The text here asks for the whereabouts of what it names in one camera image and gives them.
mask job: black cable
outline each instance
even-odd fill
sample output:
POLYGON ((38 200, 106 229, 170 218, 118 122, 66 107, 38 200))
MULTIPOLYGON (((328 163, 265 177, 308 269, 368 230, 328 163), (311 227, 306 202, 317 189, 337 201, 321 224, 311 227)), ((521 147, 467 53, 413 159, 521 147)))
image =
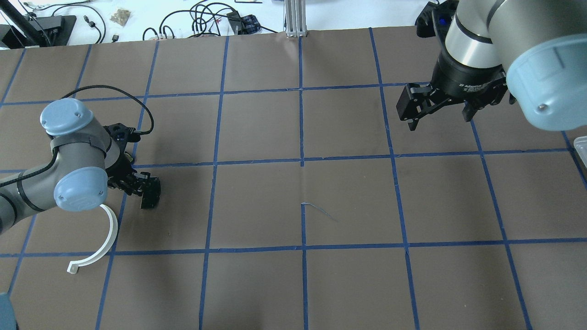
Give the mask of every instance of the black cable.
POLYGON ((165 33, 165 28, 168 28, 169 31, 171 31, 171 37, 175 39, 176 35, 173 33, 173 30, 168 25, 163 25, 163 35, 165 36, 165 39, 167 39, 167 33, 165 33))
POLYGON ((125 92, 123 90, 121 90, 120 88, 116 88, 114 86, 109 86, 109 85, 90 85, 90 86, 84 86, 84 87, 80 87, 80 88, 76 88, 73 91, 65 94, 63 97, 61 97, 62 99, 65 99, 66 97, 69 97, 71 95, 74 95, 77 92, 81 92, 83 90, 86 89, 93 89, 93 88, 106 88, 106 89, 112 89, 115 90, 117 92, 120 92, 128 97, 130 97, 131 99, 133 99, 135 102, 137 102, 138 104, 141 105, 141 107, 143 107, 143 109, 145 109, 145 111, 147 112, 147 115, 149 116, 149 119, 151 120, 151 128, 149 128, 147 131, 145 132, 141 132, 141 131, 135 131, 135 133, 137 133, 138 135, 147 135, 149 133, 151 133, 153 131, 153 127, 155 126, 155 121, 153 120, 153 115, 151 114, 151 110, 148 109, 148 107, 141 102, 139 99, 137 99, 136 97, 134 97, 133 95, 131 95, 128 92, 125 92))
POLYGON ((62 8, 65 8, 65 7, 85 7, 85 8, 90 8, 91 10, 93 10, 98 15, 98 17, 102 21, 102 25, 104 26, 104 34, 102 35, 102 38, 101 38, 101 40, 100 40, 99 43, 102 43, 104 41, 104 38, 106 37, 106 22, 104 21, 104 17, 102 17, 102 15, 100 15, 100 13, 95 8, 90 7, 90 6, 86 6, 86 5, 78 5, 78 4, 63 5, 63 6, 59 7, 59 8, 57 8, 57 9, 55 9, 53 11, 53 13, 51 14, 51 16, 55 16, 55 13, 58 10, 60 10, 62 8))
POLYGON ((98 37, 98 40, 96 40, 96 42, 95 42, 94 44, 96 44, 96 43, 100 43, 100 42, 102 42, 102 32, 100 31, 100 29, 99 29, 97 26, 94 26, 94 28, 95 28, 96 30, 98 30, 98 34, 100 35, 100 36, 98 37))
POLYGON ((145 31, 143 31, 143 41, 145 40, 145 34, 147 34, 147 31, 153 31, 153 33, 155 33, 155 36, 157 37, 157 39, 159 39, 159 34, 157 34, 157 30, 153 29, 153 28, 146 28, 145 31))
POLYGON ((277 31, 273 31, 272 29, 268 29, 268 28, 266 28, 266 27, 264 27, 264 26, 262 26, 262 25, 259 25, 259 27, 261 27, 261 29, 265 29, 265 30, 267 30, 267 31, 269 31, 269 32, 273 32, 273 33, 279 33, 279 32, 277 32, 277 31))
POLYGON ((55 165, 55 161, 56 161, 56 160, 57 160, 57 149, 53 150, 53 157, 51 158, 51 161, 49 162, 49 164, 47 164, 47 166, 43 167, 43 168, 42 168, 42 169, 40 169, 40 170, 34 171, 33 173, 29 173, 29 174, 27 174, 27 175, 25 175, 25 176, 22 176, 22 177, 17 177, 17 178, 15 178, 15 179, 8 180, 8 181, 6 181, 6 182, 4 182, 4 183, 0 183, 0 188, 2 188, 2 187, 6 187, 6 186, 8 186, 9 184, 17 183, 17 182, 19 182, 19 181, 22 181, 22 180, 26 180, 26 179, 32 178, 33 176, 37 176, 37 175, 39 175, 39 174, 41 174, 41 173, 43 173, 43 172, 46 172, 46 171, 47 171, 47 170, 49 170, 51 167, 53 167, 53 165, 55 165))
POLYGON ((198 33, 196 35, 191 35, 188 38, 197 38, 197 37, 199 37, 201 35, 215 35, 215 36, 220 36, 219 34, 214 33, 214 32, 201 32, 201 33, 198 33))
POLYGON ((43 7, 41 9, 31 8, 31 7, 29 7, 29 8, 33 9, 33 11, 39 11, 40 12, 40 11, 47 10, 47 9, 49 9, 51 7, 65 6, 65 5, 81 5, 81 4, 88 4, 90 2, 92 2, 92 0, 85 0, 85 1, 80 1, 80 2, 72 2, 71 4, 54 4, 54 5, 51 5, 51 6, 43 7))
POLYGON ((39 21, 36 20, 36 17, 34 16, 34 14, 31 14, 28 10, 26 10, 26 7, 22 4, 21 0, 18 0, 18 3, 21 5, 22 9, 25 10, 25 12, 29 16, 29 18, 31 18, 33 21, 35 21, 35 23, 37 23, 37 25, 39 26, 39 29, 41 29, 41 32, 43 33, 43 36, 45 36, 45 39, 47 39, 47 46, 53 46, 53 44, 49 40, 49 37, 48 37, 47 33, 45 33, 45 30, 39 24, 39 21))

